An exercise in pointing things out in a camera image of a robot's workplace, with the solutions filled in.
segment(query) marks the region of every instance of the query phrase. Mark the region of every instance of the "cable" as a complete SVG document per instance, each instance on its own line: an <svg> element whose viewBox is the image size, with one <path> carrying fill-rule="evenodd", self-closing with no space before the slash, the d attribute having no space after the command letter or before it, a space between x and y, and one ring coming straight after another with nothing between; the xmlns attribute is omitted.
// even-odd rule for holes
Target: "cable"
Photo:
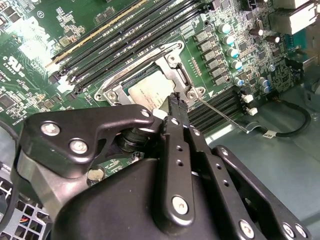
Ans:
<svg viewBox="0 0 320 240"><path fill-rule="evenodd" d="M284 104L286 105L288 108L296 110L300 113L302 113L304 115L304 123L302 124L301 127L299 127L297 130L294 131L290 131L290 132L276 132L275 136L278 138L289 138L289 137L293 137L296 136L298 134L300 134L301 132L303 132L304 130L306 130L310 123L311 123L311 116L310 113L304 109L303 107L300 107L294 103L291 102L287 102L285 100L280 100L278 98L273 98L273 100L275 100L276 103L279 104ZM269 130L266 127L257 127L258 131L261 132L262 134L266 134Z"/></svg>
<svg viewBox="0 0 320 240"><path fill-rule="evenodd" d="M2 120L0 120L0 128L3 128L12 137L12 139L15 142L15 145L17 146L18 145L19 136L16 133L16 131L11 126L6 124Z"/></svg>
<svg viewBox="0 0 320 240"><path fill-rule="evenodd" d="M12 190L11 190L11 197L10 197L9 205L6 208L6 211L5 211L3 218L0 222L0 233L2 233L6 229L8 223L10 222L11 217L14 214L14 211L16 209L16 204L17 204L18 199L19 199L19 191L16 187L13 186Z"/></svg>

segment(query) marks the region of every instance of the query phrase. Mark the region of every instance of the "cable label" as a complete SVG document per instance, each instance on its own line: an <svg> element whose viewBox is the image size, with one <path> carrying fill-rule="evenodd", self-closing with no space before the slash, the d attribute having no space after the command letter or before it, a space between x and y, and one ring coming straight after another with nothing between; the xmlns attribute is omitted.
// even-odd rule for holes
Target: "cable label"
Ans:
<svg viewBox="0 0 320 240"><path fill-rule="evenodd" d="M263 136L267 139L273 139L276 136L277 132L268 130Z"/></svg>

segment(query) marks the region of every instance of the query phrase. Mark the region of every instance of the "silver screw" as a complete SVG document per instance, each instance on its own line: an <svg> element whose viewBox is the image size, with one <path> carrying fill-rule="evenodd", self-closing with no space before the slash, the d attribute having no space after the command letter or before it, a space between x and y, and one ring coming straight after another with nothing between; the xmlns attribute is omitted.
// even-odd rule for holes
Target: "silver screw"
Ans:
<svg viewBox="0 0 320 240"><path fill-rule="evenodd" d="M194 132L195 135L200 136L200 132L197 129L194 128L193 132Z"/></svg>
<svg viewBox="0 0 320 240"><path fill-rule="evenodd" d="M294 231L292 231L291 227L290 227L287 223L284 223L282 226L283 226L283 229L285 230L285 232L286 232L291 238L294 238L294 237L295 237Z"/></svg>
<svg viewBox="0 0 320 240"><path fill-rule="evenodd" d="M48 136L57 136L60 128L54 123L45 123L41 126L41 131Z"/></svg>
<svg viewBox="0 0 320 240"><path fill-rule="evenodd" d="M174 210L180 214L180 215L185 215L188 212L188 204L187 202L179 196L175 196L172 198L172 205Z"/></svg>
<svg viewBox="0 0 320 240"><path fill-rule="evenodd" d="M175 119L175 118L172 118L172 119L171 119L171 122L173 122L175 125L179 125L178 120L177 120L177 119Z"/></svg>
<svg viewBox="0 0 320 240"><path fill-rule="evenodd" d="M223 153L223 155L228 156L229 153L227 152L227 150L225 150L223 147L220 148L221 152Z"/></svg>
<svg viewBox="0 0 320 240"><path fill-rule="evenodd" d="M249 239L253 239L255 237L255 232L249 223L247 223L244 220L241 220L239 222L239 225L244 235L246 235Z"/></svg>
<svg viewBox="0 0 320 240"><path fill-rule="evenodd" d="M276 66L273 65L273 64L271 64L271 65L268 67L268 70L269 70L270 72L274 72L274 71L276 70Z"/></svg>
<svg viewBox="0 0 320 240"><path fill-rule="evenodd" d="M110 100L116 100L116 98L117 98L117 95L114 92L108 93L107 96L108 96L108 99L110 99Z"/></svg>
<svg viewBox="0 0 320 240"><path fill-rule="evenodd" d="M76 154L84 154L88 150L88 146L84 141L74 140L70 142L70 149Z"/></svg>
<svg viewBox="0 0 320 240"><path fill-rule="evenodd" d="M319 114L317 112L311 113L311 118L316 122L319 120Z"/></svg>
<svg viewBox="0 0 320 240"><path fill-rule="evenodd" d="M147 110L145 110L145 109L142 109L142 110L141 110L141 113L142 113L143 116L145 116L145 117L147 117L147 118L150 117L150 114L149 114L149 113L147 112Z"/></svg>
<svg viewBox="0 0 320 240"><path fill-rule="evenodd" d="M302 237L304 237L305 239L308 237L307 233L305 232L305 230L301 226L296 224L295 228L302 235Z"/></svg>

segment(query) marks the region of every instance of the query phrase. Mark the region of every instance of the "black mounting arm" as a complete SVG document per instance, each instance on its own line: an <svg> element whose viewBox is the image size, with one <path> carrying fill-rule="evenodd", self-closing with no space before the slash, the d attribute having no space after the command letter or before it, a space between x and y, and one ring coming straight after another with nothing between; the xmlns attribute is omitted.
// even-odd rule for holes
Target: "black mounting arm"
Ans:
<svg viewBox="0 0 320 240"><path fill-rule="evenodd" d="M11 177L55 220L53 240L312 238L229 149L210 150L178 95L162 109L164 120L125 105L25 121ZM88 187L92 165L134 151L145 158Z"/></svg>

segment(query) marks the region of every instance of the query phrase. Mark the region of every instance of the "motherboard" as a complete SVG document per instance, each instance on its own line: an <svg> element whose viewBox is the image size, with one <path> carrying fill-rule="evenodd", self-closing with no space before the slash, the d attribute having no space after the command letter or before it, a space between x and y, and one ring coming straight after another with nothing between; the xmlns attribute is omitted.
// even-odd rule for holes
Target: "motherboard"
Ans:
<svg viewBox="0 0 320 240"><path fill-rule="evenodd" d="M179 92L209 133L225 120L199 98L236 120L298 82L286 58L305 33L275 31L281 14L268 0L0 0L0 120L18 133L35 113L152 111Z"/></svg>

